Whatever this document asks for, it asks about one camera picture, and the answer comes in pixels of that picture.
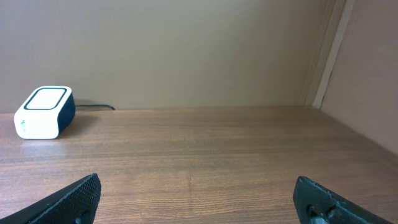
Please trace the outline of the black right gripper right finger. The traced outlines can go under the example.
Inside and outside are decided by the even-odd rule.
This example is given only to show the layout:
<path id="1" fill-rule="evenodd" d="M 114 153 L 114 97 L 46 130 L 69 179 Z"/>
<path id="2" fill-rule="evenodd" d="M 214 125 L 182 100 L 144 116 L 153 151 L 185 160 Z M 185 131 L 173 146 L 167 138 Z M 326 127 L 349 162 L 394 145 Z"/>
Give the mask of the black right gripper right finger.
<path id="1" fill-rule="evenodd" d="M 293 201 L 301 224 L 392 224 L 305 176 L 296 181 Z"/>

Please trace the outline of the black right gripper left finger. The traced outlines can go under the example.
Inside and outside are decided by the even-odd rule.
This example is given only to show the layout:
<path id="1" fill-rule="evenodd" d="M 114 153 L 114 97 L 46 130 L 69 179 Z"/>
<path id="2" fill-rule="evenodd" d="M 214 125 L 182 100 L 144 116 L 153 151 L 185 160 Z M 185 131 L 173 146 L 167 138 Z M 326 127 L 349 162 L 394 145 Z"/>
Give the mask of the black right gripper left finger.
<path id="1" fill-rule="evenodd" d="M 1 224 L 93 224 L 101 197 L 96 173 L 1 219 Z"/>

